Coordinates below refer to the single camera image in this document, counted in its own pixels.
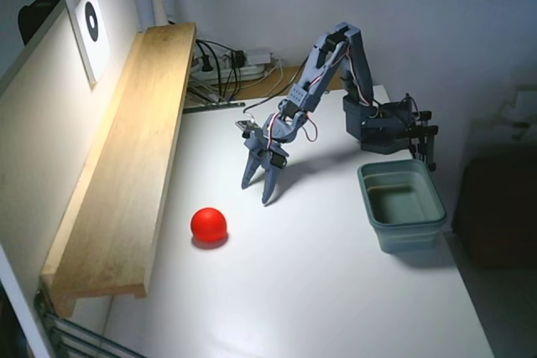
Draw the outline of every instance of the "black circle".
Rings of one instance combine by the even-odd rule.
[[[97,42],[97,39],[99,38],[99,23],[97,22],[95,8],[93,8],[93,5],[90,2],[86,2],[86,26],[93,42]]]

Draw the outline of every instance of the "wooden shelf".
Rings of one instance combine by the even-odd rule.
[[[133,42],[41,273],[60,316],[77,298],[147,295],[195,37],[178,24]]]

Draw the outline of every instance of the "white table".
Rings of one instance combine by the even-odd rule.
[[[241,111],[184,116],[149,297],[116,297],[107,337],[151,358],[493,356],[443,238],[429,251],[380,251],[357,168],[409,153],[359,151],[344,95],[312,115],[316,143],[301,133],[285,146],[267,207],[263,181],[241,190]],[[258,121],[278,101],[254,109]],[[212,250],[191,242],[190,218],[206,206],[230,235]]]

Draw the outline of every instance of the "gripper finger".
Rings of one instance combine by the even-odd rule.
[[[242,176],[241,187],[246,189],[250,184],[250,180],[255,174],[255,171],[258,170],[259,165],[261,164],[261,158],[255,153],[248,153],[248,161],[246,162],[246,169],[244,170],[244,175]]]
[[[263,187],[263,197],[261,198],[261,201],[264,205],[269,202],[270,196],[272,196],[272,193],[274,192],[274,188],[276,187],[276,181],[278,180],[279,171],[281,170],[281,168],[275,167],[272,164],[269,165],[269,167],[266,169],[265,185]]]

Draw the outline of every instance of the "green container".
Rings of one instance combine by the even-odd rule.
[[[446,209],[423,162],[368,163],[358,169],[358,180],[383,252],[434,246]]]

